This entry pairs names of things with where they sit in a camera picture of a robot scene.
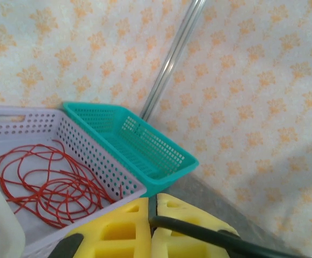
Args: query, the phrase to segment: basket rim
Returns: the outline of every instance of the basket rim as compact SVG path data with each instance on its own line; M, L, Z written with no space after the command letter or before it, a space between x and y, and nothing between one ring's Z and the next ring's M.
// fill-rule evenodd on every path
M92 106L114 106L114 107L118 107L121 108L125 111L127 111L129 113L130 116L134 117L134 118L138 118L138 122L142 123L143 126L145 126L148 129L152 129L155 130L158 134L160 134L162 137L166 138L167 141L169 141L171 144L176 145L178 148L180 148L183 153L185 155L187 155L189 158L191 158L193 160L192 164L190 164L189 166L182 168L178 171L176 171L175 173L168 175L164 178L160 178L160 179L154 179L151 178L147 175L145 175L141 169L139 169L136 165L134 165L132 162L129 161L129 159L127 159L124 155L121 155L120 158L123 160L123 162L127 163L130 167L133 168L133 170L137 173L138 176L141 176L144 180L146 180L148 183L152 183L153 185L157 186L157 185L162 185L165 183L169 183L172 181L175 181L177 179L179 179L180 177L192 172L198 165L199 165L199 161L189 152L187 152L184 148L180 147L177 143L175 143L174 141L172 141L170 138L168 138L166 135L164 135L163 133L161 133L159 130L153 128L148 122L144 121L143 119L141 119L139 116L137 116L136 114L134 114L131 110L127 109L124 106L120 106L120 105L114 105L114 104L100 104L100 103L86 103L86 102L63 102L63 107L65 108L66 112L69 112L72 116L75 116L76 119L78 119L84 126L87 127L87 129L93 134L91 135L93 138L94 137L98 137L101 141L104 142L104 144L107 144L109 146L109 148L111 149L116 149L114 146L112 146L106 139L104 139L100 133L96 132L87 122L85 122L76 112L74 112L70 105L92 105Z
M68 120L71 120L72 123L74 123L74 125L76 125L76 123L73 121L73 119L71 119L66 112L63 109L48 109L48 108L44 108L44 107L17 107L17 106L0 106L0 112L2 113L6 113L6 115L8 116L9 113L13 113L14 116L26 116L28 114L28 112L52 112L54 114L66 117ZM90 138L92 141L95 141L95 139L90 136L87 132L85 132L83 129L81 129L83 131L84 134L87 135L88 138ZM33 241L31 243L29 243L28 245L25 246L24 248L24 252L23 252L23 257L25 256L29 256L29 255L33 255L35 253L38 253L40 250L43 250L43 248L46 248L47 246L53 244L56 241L61 240L68 232L70 232L71 230L73 230L76 227L79 227L87 222L89 222L92 219L95 219L103 214L109 213L110 211L116 209L117 207L120 207L121 205L124 205L125 203L128 203L132 200L135 200L139 197L141 197L142 195L144 195L147 192L147 187L146 185L144 185L140 180L138 180L138 178L133 175L128 169L126 169L126 172L129 174L129 176L131 176L133 179L135 179L141 186L141 189L138 191L135 191L134 193L124 197L123 199L117 200L115 203L110 204L106 207L104 207L101 210L96 211L95 213L82 218L80 220L75 221L72 224L69 224L68 226L59 229L59 230L55 230L52 233L49 233L47 236L42 237L36 241Z

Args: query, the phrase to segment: floor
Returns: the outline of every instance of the floor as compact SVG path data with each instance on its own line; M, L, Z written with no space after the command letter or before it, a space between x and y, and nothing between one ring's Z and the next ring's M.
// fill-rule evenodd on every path
M192 204L213 216L227 222L237 230L241 238L267 248L296 254L271 233L265 232L231 206L223 197L199 182L194 176L179 179L163 192Z

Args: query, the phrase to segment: yellow sponge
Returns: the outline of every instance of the yellow sponge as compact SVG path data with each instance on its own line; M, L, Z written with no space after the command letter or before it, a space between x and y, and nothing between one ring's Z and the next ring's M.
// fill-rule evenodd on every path
M157 195L157 213L160 216L180 219L210 230L236 230L224 221L171 195ZM229 258L226 250L203 241L158 228L152 237L151 258Z
M84 235L84 239L74 258L148 258L151 252L148 198L127 203L68 235L75 233Z

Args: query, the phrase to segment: wall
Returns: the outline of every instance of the wall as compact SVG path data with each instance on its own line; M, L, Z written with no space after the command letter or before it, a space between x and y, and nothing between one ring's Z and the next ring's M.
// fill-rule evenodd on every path
M0 105L139 112L189 0L0 0Z
M312 0L207 1L150 122L193 173L312 256Z

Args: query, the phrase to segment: red cord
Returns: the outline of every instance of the red cord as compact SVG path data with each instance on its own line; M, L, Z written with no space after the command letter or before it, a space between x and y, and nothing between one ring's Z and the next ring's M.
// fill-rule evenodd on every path
M24 145L1 155L0 186L7 196L7 201L19 205L15 213L21 209L26 209L45 223L56 228L63 228L69 223L102 209L101 198L109 203L114 203L115 200L107 194L90 168L66 154L64 145L61 142L54 141L61 145L62 150L42 144ZM47 169L33 167L32 170L22 173L21 166L29 157L47 160ZM52 162L62 160L68 163L71 168L70 171L51 168ZM18 180L16 181L5 178L7 173L12 173L12 169L8 172L7 169L13 164L17 164ZM34 179L33 183L28 183L31 176L44 173L46 173L44 180L37 182ZM8 189L9 184L22 186L29 194L16 195Z

